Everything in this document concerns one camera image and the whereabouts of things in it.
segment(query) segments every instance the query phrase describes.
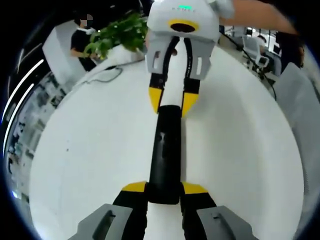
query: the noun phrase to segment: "table surface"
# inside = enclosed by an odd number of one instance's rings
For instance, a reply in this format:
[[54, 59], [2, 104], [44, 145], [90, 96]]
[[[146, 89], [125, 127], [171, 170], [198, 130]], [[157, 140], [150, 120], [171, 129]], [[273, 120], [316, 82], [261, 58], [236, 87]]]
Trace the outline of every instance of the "table surface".
[[[162, 105], [181, 104], [184, 46], [172, 57]], [[265, 87], [216, 47], [200, 95], [183, 119], [183, 180], [208, 189], [249, 222], [260, 240], [292, 239], [304, 180], [290, 126]], [[157, 115], [145, 62], [110, 83], [77, 87], [41, 136], [30, 176], [34, 226], [46, 240], [68, 239], [78, 223], [121, 188], [149, 179]], [[179, 205], [149, 204], [146, 240], [184, 239]]]

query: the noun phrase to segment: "black hole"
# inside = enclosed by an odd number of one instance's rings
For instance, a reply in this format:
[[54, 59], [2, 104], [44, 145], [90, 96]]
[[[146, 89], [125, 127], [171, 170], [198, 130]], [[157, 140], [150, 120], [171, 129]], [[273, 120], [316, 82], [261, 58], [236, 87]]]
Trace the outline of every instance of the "black hole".
[[193, 26], [183, 24], [183, 23], [172, 24], [171, 28], [177, 32], [182, 32], [182, 33], [192, 33], [196, 30]]

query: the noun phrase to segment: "potted plant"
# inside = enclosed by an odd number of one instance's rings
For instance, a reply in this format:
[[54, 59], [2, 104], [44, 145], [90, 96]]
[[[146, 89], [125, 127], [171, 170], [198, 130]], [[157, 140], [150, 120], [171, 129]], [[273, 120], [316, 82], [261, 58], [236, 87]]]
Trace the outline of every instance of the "potted plant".
[[130, 11], [122, 19], [93, 33], [84, 52], [97, 53], [103, 60], [111, 49], [119, 45], [131, 52], [142, 51], [147, 31], [146, 19], [141, 14]]

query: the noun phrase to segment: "black cable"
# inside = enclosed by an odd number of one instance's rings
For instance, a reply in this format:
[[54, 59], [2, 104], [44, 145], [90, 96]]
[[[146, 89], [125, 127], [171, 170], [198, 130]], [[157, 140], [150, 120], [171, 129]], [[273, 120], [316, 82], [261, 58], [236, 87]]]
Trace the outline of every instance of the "black cable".
[[267, 78], [266, 74], [264, 73], [264, 71], [256, 64], [256, 62], [249, 56], [249, 54], [244, 50], [244, 47], [241, 46], [240, 44], [236, 43], [230, 36], [224, 34], [221, 32], [221, 34], [223, 36], [225, 36], [230, 42], [232, 42], [237, 48], [241, 49], [244, 54], [248, 57], [248, 59], [250, 60], [250, 62], [253, 63], [253, 65], [259, 69], [259, 75], [262, 73], [262, 76], [265, 78], [265, 80], [268, 82], [268, 84], [270, 85], [270, 87], [272, 88], [273, 94], [274, 94], [274, 100], [277, 101], [277, 94], [275, 91], [275, 88], [273, 86], [273, 83], [271, 82], [271, 79]]

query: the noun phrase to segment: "green light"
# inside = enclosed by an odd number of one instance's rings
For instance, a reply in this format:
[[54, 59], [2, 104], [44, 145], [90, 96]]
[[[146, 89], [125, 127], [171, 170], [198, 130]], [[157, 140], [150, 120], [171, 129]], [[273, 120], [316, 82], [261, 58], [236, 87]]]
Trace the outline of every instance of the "green light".
[[189, 10], [192, 9], [191, 6], [187, 6], [187, 5], [180, 5], [179, 8], [181, 8], [181, 9], [189, 9]]

